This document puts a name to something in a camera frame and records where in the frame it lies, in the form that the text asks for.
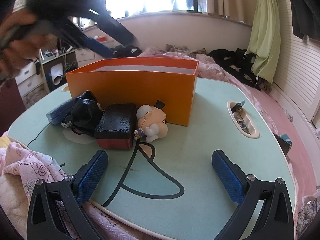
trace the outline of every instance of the light green fabric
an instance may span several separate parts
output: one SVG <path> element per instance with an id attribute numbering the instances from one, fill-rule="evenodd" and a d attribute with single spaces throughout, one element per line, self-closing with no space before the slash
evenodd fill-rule
<path id="1" fill-rule="evenodd" d="M 257 55 L 252 66 L 256 76 L 272 83 L 280 54 L 280 22 L 277 0 L 257 0 L 249 47 Z"/>

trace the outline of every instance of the hanging black cloth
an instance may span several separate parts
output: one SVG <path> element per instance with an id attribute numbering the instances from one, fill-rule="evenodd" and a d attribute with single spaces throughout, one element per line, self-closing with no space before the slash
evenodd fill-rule
<path id="1" fill-rule="evenodd" d="M 320 39 L 320 0 L 291 0 L 293 34 Z"/>
<path id="2" fill-rule="evenodd" d="M 233 75 L 237 80 L 242 84 L 256 88 L 260 91 L 259 86 L 255 86 L 257 76 L 252 73 L 251 63 L 252 57 L 255 57 L 254 54 L 250 53 L 244 58 L 244 49 L 237 49 L 235 52 L 227 49 L 216 49 L 211 51 L 208 56 L 213 57 L 215 63 L 222 67 L 229 74 Z M 236 66 L 239 71 L 231 68 L 230 66 Z M 249 76 L 252 81 L 249 81 L 245 78 L 244 75 Z"/>

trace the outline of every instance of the light green tabletop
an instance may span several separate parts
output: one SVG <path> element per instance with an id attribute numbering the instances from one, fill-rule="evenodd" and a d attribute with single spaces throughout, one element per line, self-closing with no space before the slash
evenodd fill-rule
<path id="1" fill-rule="evenodd" d="M 50 93 L 13 123 L 9 137 L 28 145 L 49 123 L 46 113 L 69 98 L 70 93 L 61 92 L 61 88 Z M 259 130 L 259 138 L 242 135 L 228 113 L 228 101 L 243 100 Z M 75 174 L 100 148 L 94 139 L 77 137 L 70 131 L 50 124 L 29 148 L 51 155 L 59 164 L 66 164 L 63 167 L 66 173 Z M 222 149 L 245 174 L 267 181 L 283 178 L 294 209 L 295 188 L 285 157 L 259 113 L 235 86 L 199 78 L 189 126 L 168 124 L 168 135 L 152 145 L 156 149 L 154 160 L 148 161 L 138 152 L 124 186 L 106 208 L 126 223 L 154 232 L 154 236 L 214 239 L 231 217 L 236 204 L 228 197 L 211 164 L 212 153 L 217 149 Z M 106 152 L 108 168 L 92 196 L 100 205 L 115 190 L 133 149 Z M 150 195 L 174 195 L 181 193 L 179 185 L 184 193 L 173 199 L 152 199 L 132 193 L 134 190 Z M 260 201 L 243 237 L 252 231 L 261 206 Z"/>

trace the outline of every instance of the metal screw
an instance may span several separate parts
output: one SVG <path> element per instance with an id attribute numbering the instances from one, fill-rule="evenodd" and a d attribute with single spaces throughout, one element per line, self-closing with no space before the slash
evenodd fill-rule
<path id="1" fill-rule="evenodd" d="M 277 181 L 278 181 L 280 184 L 284 184 L 284 180 L 281 179 L 281 178 L 278 178 Z"/>
<path id="2" fill-rule="evenodd" d="M 65 181 L 71 181 L 73 179 L 73 175 L 64 176 Z"/>
<path id="3" fill-rule="evenodd" d="M 40 186 L 42 183 L 43 183 L 43 179 L 38 179 L 37 182 L 36 182 L 36 184 L 37 184 L 38 186 Z"/>
<path id="4" fill-rule="evenodd" d="M 255 181 L 255 180 L 256 180 L 256 176 L 254 176 L 254 175 L 252 175 L 252 174 L 247 175 L 247 178 L 248 178 L 248 180 L 250 180 L 250 181 Z"/>

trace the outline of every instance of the small keychain figure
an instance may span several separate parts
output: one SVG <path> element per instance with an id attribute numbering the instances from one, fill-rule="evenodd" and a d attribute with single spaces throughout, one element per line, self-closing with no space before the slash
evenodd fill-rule
<path id="1" fill-rule="evenodd" d="M 168 133 L 166 125 L 167 115 L 162 108 L 165 104 L 157 101 L 155 106 L 143 105 L 137 110 L 138 129 L 134 131 L 137 140 L 146 135 L 146 142 L 150 143 L 158 138 L 163 138 Z"/>

